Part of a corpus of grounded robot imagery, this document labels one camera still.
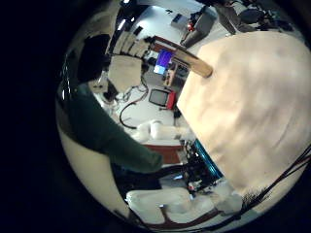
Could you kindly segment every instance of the black wire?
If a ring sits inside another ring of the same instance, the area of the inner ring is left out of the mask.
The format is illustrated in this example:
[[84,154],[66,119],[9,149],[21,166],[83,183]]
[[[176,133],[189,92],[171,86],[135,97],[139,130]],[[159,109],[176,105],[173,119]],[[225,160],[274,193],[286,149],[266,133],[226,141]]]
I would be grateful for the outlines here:
[[125,123],[123,122],[123,120],[122,120],[122,114],[123,114],[124,110],[127,109],[129,106],[131,106],[131,105],[136,105],[139,101],[144,100],[144,99],[147,97],[148,93],[149,93],[149,88],[148,88],[148,86],[147,86],[147,84],[146,84],[146,81],[145,81],[145,79],[144,79],[143,77],[141,77],[141,82],[142,82],[143,86],[146,88],[145,93],[144,93],[141,97],[139,97],[137,100],[134,100],[134,101],[130,102],[129,104],[127,104],[127,105],[121,110],[120,115],[119,115],[119,121],[120,121],[120,123],[121,123],[124,127],[126,127],[126,128],[137,129],[136,126],[131,126],[131,125],[125,124]]
[[302,163],[300,166],[298,166],[297,168],[295,168],[295,169],[294,169],[293,171],[291,171],[288,175],[286,175],[285,178],[288,177],[288,176],[290,176],[292,173],[298,171],[300,168],[304,167],[305,165],[309,164],[310,161],[311,161],[311,159],[308,158],[308,161]]
[[126,103],[129,99],[129,97],[131,96],[131,91],[133,90],[134,86],[132,86],[126,93],[124,93],[122,95],[122,98],[117,98],[116,97],[116,100],[119,102],[119,103]]
[[278,178],[276,179],[275,182],[273,182],[269,187],[267,187],[261,194],[259,194],[259,196],[257,198],[255,198],[247,207],[243,208],[239,213],[235,214],[234,216],[231,216],[230,218],[227,218],[226,220],[222,221],[219,224],[216,225],[212,225],[212,226],[207,226],[207,227],[203,227],[203,228],[198,228],[198,229],[192,229],[192,230],[178,230],[177,232],[203,232],[203,231],[214,231],[214,230],[218,230],[224,226],[227,226],[228,224],[232,223],[235,220],[238,220],[241,218],[242,215],[244,215],[245,213],[247,213],[248,211],[250,211],[251,209],[253,209],[256,205],[258,205],[260,203],[260,201],[262,201],[262,199],[264,197],[266,197],[266,195],[269,193],[269,191],[280,181],[282,181],[284,178],[288,177],[289,175],[291,175],[293,172],[296,172],[298,169],[300,169],[301,167],[303,167],[304,165],[306,165],[307,163],[310,162],[307,161],[305,163],[303,163],[302,165],[300,165],[298,168],[296,168],[295,170],[293,170],[292,172],[290,172],[292,170],[293,167],[295,167],[299,162],[301,162],[301,159],[304,159],[305,156],[311,151],[311,144],[307,147],[306,150],[304,150],[304,152],[298,157],[298,159],[287,169],[285,170],[285,172]]
[[304,156],[303,158],[300,159],[299,163],[304,162],[305,160],[309,159],[311,157],[311,153],[308,154],[307,156]]
[[129,104],[126,105],[126,106],[122,109],[122,111],[120,112],[119,121],[120,121],[120,123],[121,123],[124,127],[126,127],[126,128],[137,129],[136,126],[130,126],[130,125],[125,124],[125,123],[123,122],[123,120],[122,120],[122,117],[121,117],[121,116],[122,116],[122,113],[124,112],[125,109],[127,109],[129,106],[135,105],[135,104],[136,104],[135,102],[129,103]]

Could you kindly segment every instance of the computer monitor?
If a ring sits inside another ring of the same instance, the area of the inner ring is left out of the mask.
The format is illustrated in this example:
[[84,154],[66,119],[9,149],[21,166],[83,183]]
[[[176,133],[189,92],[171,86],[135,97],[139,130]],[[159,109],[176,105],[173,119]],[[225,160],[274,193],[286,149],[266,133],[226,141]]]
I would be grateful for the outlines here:
[[168,67],[169,61],[171,60],[171,57],[173,55],[173,52],[169,50],[162,49],[159,51],[154,72],[160,75],[164,75],[166,68]]
[[161,107],[165,107],[168,94],[169,92],[164,91],[164,90],[152,89],[150,96],[149,96],[149,102],[159,105]]

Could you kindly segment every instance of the red object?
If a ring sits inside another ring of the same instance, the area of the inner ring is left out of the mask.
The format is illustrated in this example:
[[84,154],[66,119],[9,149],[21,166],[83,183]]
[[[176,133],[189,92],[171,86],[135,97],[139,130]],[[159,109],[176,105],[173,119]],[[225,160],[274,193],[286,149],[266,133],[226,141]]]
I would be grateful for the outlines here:
[[176,101],[176,92],[171,91],[167,97],[166,109],[172,110]]
[[191,191],[194,191],[194,187],[192,185],[189,185],[188,189],[191,190]]

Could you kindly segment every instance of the plywood sheet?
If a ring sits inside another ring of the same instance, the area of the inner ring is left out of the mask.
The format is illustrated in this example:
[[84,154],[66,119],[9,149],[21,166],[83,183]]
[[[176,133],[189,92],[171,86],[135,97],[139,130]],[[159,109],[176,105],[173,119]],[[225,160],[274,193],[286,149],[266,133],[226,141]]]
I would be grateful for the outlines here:
[[309,49],[259,31],[212,42],[197,56],[214,72],[190,72],[179,109],[238,192],[270,185],[311,142]]
[[109,67],[108,79],[118,92],[126,92],[141,82],[142,60],[127,55],[114,55]]

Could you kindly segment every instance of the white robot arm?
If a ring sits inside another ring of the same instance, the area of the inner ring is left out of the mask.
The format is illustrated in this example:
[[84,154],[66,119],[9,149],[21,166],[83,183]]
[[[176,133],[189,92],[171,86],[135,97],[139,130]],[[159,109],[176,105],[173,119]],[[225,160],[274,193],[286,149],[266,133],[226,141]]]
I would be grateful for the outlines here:
[[131,137],[139,143],[148,140],[189,140],[193,139],[191,130],[187,127],[164,125],[161,121],[153,119],[141,123]]

